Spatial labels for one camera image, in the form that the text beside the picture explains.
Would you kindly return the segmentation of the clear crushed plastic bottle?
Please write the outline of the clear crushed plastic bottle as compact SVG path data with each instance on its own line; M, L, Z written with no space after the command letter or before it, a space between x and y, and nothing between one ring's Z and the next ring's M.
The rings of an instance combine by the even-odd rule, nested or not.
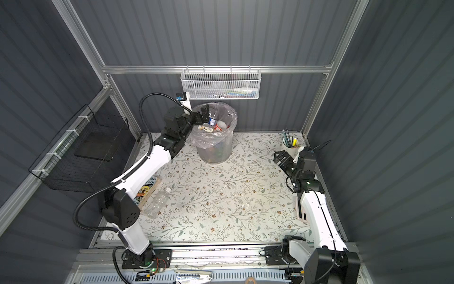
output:
M171 188L160 191L153 200L144 207L142 213L149 218L156 218L170 200Z

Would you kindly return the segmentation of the water bottle blue label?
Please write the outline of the water bottle blue label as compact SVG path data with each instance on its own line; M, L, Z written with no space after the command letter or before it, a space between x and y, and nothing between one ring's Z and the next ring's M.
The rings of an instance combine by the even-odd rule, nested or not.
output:
M214 108L209 109L209 125L215 127L218 121L218 111Z

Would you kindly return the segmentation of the clear bottle red label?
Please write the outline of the clear bottle red label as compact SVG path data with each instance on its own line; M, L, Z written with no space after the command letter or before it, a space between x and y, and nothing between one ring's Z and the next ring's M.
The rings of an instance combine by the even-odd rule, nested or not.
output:
M221 132L221 131L224 131L228 128L228 126L223 122L223 121L217 121L215 126L214 126L214 130L216 132Z

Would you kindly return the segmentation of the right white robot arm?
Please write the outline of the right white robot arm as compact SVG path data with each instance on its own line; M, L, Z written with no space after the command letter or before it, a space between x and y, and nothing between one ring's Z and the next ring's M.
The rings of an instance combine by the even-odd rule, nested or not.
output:
M282 260L301 266L304 284L355 284L361 261L348 250L332 220L325 190L316 179L315 151L303 147L297 157L277 151L273 161L286 174L287 186L297 195L297 215L310 225L313 235L312 246L303 237L285 237L280 247Z

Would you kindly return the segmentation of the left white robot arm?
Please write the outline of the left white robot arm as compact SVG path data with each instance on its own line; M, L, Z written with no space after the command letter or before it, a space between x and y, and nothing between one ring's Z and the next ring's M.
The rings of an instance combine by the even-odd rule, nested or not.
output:
M101 213L122 240L125 248L141 256L151 250L138 218L140 209L134 202L140 189L165 164L183 148L195 126L209 122L209 108L187 112L183 107L173 107L164 116L165 127L161 135L150 143L148 152L120 177L112 181L113 188L103 197Z

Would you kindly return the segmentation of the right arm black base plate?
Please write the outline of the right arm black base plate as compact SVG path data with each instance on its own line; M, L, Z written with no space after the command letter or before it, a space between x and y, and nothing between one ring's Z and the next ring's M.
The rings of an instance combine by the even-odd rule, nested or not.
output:
M287 251L287 247L281 245L267 246L264 248L264 256L267 266L288 265L294 262L294 258Z

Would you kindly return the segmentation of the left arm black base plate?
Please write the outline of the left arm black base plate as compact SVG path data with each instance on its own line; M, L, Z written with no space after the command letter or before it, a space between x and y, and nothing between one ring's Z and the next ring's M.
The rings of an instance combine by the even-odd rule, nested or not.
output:
M147 249L138 255L126 250L121 256L122 269L166 269L170 267L173 251L170 249Z

